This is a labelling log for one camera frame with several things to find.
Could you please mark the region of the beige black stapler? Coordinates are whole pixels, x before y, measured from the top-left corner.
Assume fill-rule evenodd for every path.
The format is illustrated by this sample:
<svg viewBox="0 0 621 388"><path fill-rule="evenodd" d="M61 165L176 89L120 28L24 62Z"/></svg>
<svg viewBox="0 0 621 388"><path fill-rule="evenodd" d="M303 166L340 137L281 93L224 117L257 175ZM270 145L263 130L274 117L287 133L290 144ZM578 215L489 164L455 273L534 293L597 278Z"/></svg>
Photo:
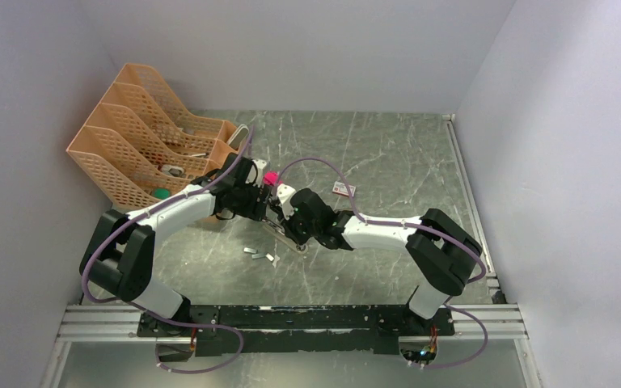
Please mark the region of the beige black stapler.
<svg viewBox="0 0 621 388"><path fill-rule="evenodd" d="M295 251L299 255L306 254L308 247L306 244L297 244L294 240L287 237L283 228L274 222L265 221L262 224L264 230L269 232L276 240L285 244L290 250Z"/></svg>

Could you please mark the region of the pink plastic staple remover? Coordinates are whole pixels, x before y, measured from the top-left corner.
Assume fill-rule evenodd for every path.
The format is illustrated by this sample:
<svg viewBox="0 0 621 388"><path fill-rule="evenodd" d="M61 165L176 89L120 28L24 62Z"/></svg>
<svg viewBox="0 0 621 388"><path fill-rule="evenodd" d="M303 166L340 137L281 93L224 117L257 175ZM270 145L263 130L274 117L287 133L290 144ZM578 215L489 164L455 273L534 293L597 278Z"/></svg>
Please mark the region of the pink plastic staple remover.
<svg viewBox="0 0 621 388"><path fill-rule="evenodd" d="M276 187L280 183L279 173L277 171L268 171L263 176L263 183L270 187Z"/></svg>

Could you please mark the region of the red white staple box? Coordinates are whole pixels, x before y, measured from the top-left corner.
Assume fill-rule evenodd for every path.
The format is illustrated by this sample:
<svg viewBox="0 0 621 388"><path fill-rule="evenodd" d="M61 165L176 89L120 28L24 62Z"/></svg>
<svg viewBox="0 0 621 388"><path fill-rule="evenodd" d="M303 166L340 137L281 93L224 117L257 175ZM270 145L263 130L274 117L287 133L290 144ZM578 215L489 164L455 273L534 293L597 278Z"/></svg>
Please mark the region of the red white staple box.
<svg viewBox="0 0 621 388"><path fill-rule="evenodd" d="M332 186L332 193L343 197L355 197L356 187L352 184L344 184L336 181Z"/></svg>

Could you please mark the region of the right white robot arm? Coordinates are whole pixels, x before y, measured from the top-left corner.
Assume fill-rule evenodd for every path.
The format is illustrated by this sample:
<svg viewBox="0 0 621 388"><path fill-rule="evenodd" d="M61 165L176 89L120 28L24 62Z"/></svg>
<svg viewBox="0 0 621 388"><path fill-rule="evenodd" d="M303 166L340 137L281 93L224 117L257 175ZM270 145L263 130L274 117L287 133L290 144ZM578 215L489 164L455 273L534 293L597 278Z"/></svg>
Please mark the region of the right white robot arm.
<svg viewBox="0 0 621 388"><path fill-rule="evenodd" d="M378 249L409 255L424 276L408 300L405 327L424 334L435 314L452 297L463 293L483 247L440 209L421 217L389 218L334 210L309 188L277 189L270 209L286 238L303 248L314 239L328 250Z"/></svg>

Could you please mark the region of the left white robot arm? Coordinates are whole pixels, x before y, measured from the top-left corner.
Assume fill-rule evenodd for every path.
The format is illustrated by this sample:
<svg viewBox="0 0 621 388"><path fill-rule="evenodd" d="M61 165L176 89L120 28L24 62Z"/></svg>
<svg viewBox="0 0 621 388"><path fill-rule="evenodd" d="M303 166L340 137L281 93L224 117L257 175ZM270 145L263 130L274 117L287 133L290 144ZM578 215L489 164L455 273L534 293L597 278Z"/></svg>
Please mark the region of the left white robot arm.
<svg viewBox="0 0 621 388"><path fill-rule="evenodd" d="M90 283L113 297L159 316L159 326L179 336L192 323L191 302L153 274L154 253L164 240L193 222L225 214L261 220L270 187L268 164L231 153L221 169L192 180L181 191L144 209L114 209L99 219L82 261L82 287Z"/></svg>

